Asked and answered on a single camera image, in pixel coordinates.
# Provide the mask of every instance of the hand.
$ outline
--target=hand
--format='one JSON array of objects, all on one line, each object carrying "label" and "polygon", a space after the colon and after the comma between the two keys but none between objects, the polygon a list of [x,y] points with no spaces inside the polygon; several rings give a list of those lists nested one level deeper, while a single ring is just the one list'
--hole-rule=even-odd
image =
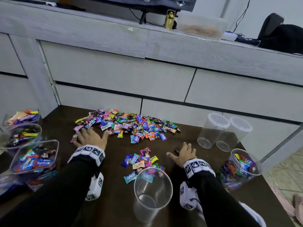
[{"label": "hand", "polygon": [[103,150],[105,150],[106,144],[107,144],[107,138],[108,138],[108,132],[105,131],[103,133],[103,137],[101,138],[100,135],[98,135],[93,128],[90,129],[81,129],[80,131],[76,131],[76,134],[78,135],[78,139],[80,140],[81,144],[77,141],[74,142],[74,145],[77,147],[81,147],[84,145],[94,145],[97,146]]},{"label": "hand", "polygon": [[167,152],[166,156],[169,156],[179,167],[183,168],[183,165],[190,159],[196,159],[196,149],[191,151],[191,144],[183,143],[183,147],[179,152],[179,156],[173,153]]}]

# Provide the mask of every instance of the cabinet panel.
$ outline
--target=cabinet panel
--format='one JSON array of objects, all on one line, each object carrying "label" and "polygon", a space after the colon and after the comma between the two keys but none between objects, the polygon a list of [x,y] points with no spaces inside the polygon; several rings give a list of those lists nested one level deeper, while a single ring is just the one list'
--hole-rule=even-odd
[{"label": "cabinet panel", "polygon": [[41,42],[54,80],[183,102],[195,69]]},{"label": "cabinet panel", "polygon": [[143,99],[141,114],[175,123],[202,127],[207,115],[217,111]]},{"label": "cabinet panel", "polygon": [[9,36],[4,33],[0,33],[0,72],[25,76]]},{"label": "cabinet panel", "polygon": [[127,113],[140,113],[140,98],[91,91],[59,84],[56,85],[56,89],[62,105],[92,110],[109,110],[114,108]]},{"label": "cabinet panel", "polygon": [[186,102],[303,122],[302,96],[302,87],[198,69]]},{"label": "cabinet panel", "polygon": [[249,122],[253,130],[241,141],[244,148],[261,160],[299,128],[298,125],[266,119],[223,113],[226,118],[237,116]]},{"label": "cabinet panel", "polygon": [[26,108],[38,108],[29,80],[0,74],[0,127],[5,114]]}]

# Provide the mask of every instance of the clear plastic cup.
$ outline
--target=clear plastic cup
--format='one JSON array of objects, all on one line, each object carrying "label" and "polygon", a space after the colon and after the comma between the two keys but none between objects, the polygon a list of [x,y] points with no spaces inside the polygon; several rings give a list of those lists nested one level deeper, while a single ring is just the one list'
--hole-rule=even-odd
[{"label": "clear plastic cup", "polygon": [[57,159],[57,154],[58,154],[58,149],[59,149],[59,141],[57,140],[48,140],[48,141],[42,141],[42,142],[36,142],[36,143],[29,143],[27,145],[24,145],[21,147],[18,152],[16,153],[11,166],[10,170],[13,174],[25,174],[25,173],[33,173],[36,170],[41,170],[50,166],[43,166],[39,167],[38,169],[30,169],[30,170],[25,170],[21,172],[17,172],[17,168],[21,164],[20,157],[24,156],[29,150],[34,149],[34,148],[47,148],[47,149],[53,149],[56,150],[55,158],[53,159],[54,162],[50,166],[54,166],[56,164],[56,159]]},{"label": "clear plastic cup", "polygon": [[135,182],[134,215],[142,223],[150,223],[172,198],[172,182],[158,168],[145,168]]},{"label": "clear plastic cup", "polygon": [[[33,139],[29,140],[27,143],[21,144],[21,145],[17,145],[17,146],[13,146],[13,147],[5,147],[6,143],[9,141],[12,133],[19,128],[35,128],[38,131],[40,131],[40,133],[34,137]],[[33,143],[33,142],[39,142],[42,140],[42,128],[38,125],[38,124],[33,124],[33,123],[22,123],[19,124],[18,126],[13,127],[12,129],[8,129],[6,130],[4,133],[2,133],[0,135],[0,148],[4,149],[7,153],[9,153],[12,157],[15,156],[15,154],[17,153],[17,151],[19,150],[19,148],[21,148],[24,145],[27,145],[29,143]]]},{"label": "clear plastic cup", "polygon": [[198,144],[205,149],[211,148],[229,125],[230,122],[225,116],[210,113],[197,139]]},{"label": "clear plastic cup", "polygon": [[16,124],[16,125],[9,125],[7,123],[7,120],[9,120],[10,118],[12,118],[15,114],[16,114],[16,111],[14,112],[11,112],[11,113],[7,113],[4,115],[4,118],[3,118],[3,122],[2,122],[2,125],[4,127],[5,130],[10,130],[10,129],[13,129],[21,124],[28,124],[28,123],[35,123],[35,124],[41,124],[41,121],[42,121],[42,118],[41,118],[41,114],[39,112],[39,109],[38,108],[27,108],[27,109],[23,109],[23,110],[20,110],[20,111],[25,111],[25,110],[29,110],[29,111],[38,111],[38,118],[33,120],[33,121],[30,121],[30,122],[24,122],[24,123],[20,123],[20,124]]},{"label": "clear plastic cup", "polygon": [[252,125],[239,117],[229,119],[230,126],[226,129],[216,142],[217,147],[224,152],[231,152],[249,132],[252,131]]},{"label": "clear plastic cup", "polygon": [[[251,167],[248,170],[245,170],[241,167],[240,162],[236,158],[234,154],[242,155],[244,156],[248,162],[253,161],[254,164],[251,165]],[[235,173],[233,174],[230,168],[236,168]],[[229,160],[225,162],[223,166],[220,168],[221,172],[221,182],[226,190],[235,190],[239,188],[244,183],[248,182],[255,176],[258,176],[262,173],[262,166],[260,162],[256,159],[255,156],[248,153],[245,150],[242,149],[233,149],[231,152],[231,155],[229,157]]]}]

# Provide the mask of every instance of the white lid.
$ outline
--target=white lid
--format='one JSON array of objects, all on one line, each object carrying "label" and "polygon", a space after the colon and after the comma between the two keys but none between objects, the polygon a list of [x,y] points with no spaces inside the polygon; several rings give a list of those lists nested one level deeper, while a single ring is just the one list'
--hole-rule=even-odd
[{"label": "white lid", "polygon": [[220,129],[226,129],[230,125],[230,122],[225,116],[217,113],[210,113],[208,119],[214,126],[217,126]]},{"label": "white lid", "polygon": [[239,117],[231,117],[229,119],[230,123],[240,131],[250,132],[252,131],[252,126],[244,119]]}]

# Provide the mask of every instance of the floor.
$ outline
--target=floor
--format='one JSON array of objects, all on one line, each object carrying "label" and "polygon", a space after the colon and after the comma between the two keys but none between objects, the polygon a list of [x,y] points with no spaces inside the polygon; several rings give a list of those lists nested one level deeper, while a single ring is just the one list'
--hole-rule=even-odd
[{"label": "floor", "polygon": [[[293,195],[303,196],[303,148],[263,174],[267,183],[293,204]],[[295,226],[302,227],[295,218],[290,217]]]}]

